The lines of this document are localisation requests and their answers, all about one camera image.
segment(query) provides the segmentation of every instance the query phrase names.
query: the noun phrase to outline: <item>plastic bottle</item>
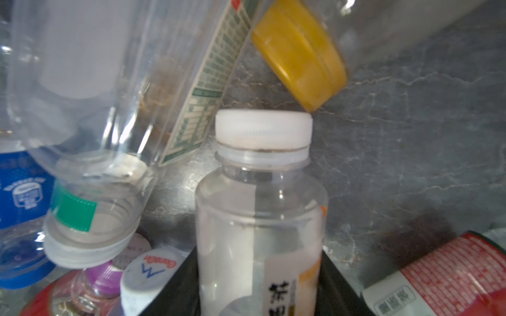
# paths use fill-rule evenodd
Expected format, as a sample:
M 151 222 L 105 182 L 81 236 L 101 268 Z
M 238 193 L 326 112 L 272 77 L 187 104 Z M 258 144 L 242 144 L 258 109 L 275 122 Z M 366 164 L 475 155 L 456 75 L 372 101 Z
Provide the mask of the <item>plastic bottle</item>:
M 0 21 L 0 287 L 32 285 L 55 267 L 44 255 L 42 218 L 54 178 L 28 155 L 7 117 L 9 24 Z
M 94 266 L 127 244 L 161 168 L 202 144 L 259 2 L 15 2 L 10 114 L 58 180 L 52 261 Z
M 337 94 L 353 70 L 401 50 L 485 0 L 276 0 L 251 36 L 308 112 Z
M 303 172 L 311 133 L 307 113 L 218 111 L 223 165 L 195 193 L 202 315 L 314 313 L 328 197 Z
M 99 266 L 73 270 L 44 288 L 20 312 L 20 316 L 107 316 L 118 313 L 120 280 L 136 256 L 151 249 L 139 234 L 120 256 Z

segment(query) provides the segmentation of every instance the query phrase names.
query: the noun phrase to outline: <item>white label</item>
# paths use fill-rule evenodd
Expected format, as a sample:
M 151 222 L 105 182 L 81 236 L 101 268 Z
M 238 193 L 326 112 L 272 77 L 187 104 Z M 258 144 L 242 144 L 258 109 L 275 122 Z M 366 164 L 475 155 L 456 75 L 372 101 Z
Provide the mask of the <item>white label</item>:
M 314 315 L 321 246 L 318 243 L 265 260 L 264 316 Z
M 362 296 L 377 316 L 437 316 L 401 272 L 367 288 Z
M 160 166 L 190 156 L 204 141 L 259 2 L 229 2 L 171 133 Z

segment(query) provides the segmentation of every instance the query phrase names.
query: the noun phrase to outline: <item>red can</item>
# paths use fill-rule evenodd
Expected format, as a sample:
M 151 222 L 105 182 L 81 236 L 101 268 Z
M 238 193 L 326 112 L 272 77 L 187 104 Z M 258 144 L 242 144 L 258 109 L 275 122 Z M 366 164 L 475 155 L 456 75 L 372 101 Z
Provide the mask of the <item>red can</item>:
M 506 252 L 467 232 L 362 296 L 378 316 L 506 316 Z

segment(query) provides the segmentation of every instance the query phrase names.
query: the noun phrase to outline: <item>blue label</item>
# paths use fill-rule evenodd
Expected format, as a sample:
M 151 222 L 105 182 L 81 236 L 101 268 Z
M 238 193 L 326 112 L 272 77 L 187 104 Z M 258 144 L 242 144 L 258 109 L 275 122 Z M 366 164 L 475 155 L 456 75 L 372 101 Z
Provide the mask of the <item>blue label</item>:
M 0 154 L 0 229 L 46 214 L 54 182 L 26 151 Z

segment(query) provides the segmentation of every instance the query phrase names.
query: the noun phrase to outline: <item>gray marble surface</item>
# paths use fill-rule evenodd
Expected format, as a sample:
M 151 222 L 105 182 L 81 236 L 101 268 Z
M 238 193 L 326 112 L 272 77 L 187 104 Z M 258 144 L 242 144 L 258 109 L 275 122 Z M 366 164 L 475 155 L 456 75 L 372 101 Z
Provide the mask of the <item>gray marble surface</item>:
M 490 0 L 413 48 L 357 69 L 314 114 L 308 172 L 329 192 L 325 250 L 361 291 L 506 206 L 506 2 Z M 248 44 L 223 107 L 302 110 Z M 193 192 L 218 166 L 213 131 L 173 166 L 141 229 L 190 251 Z

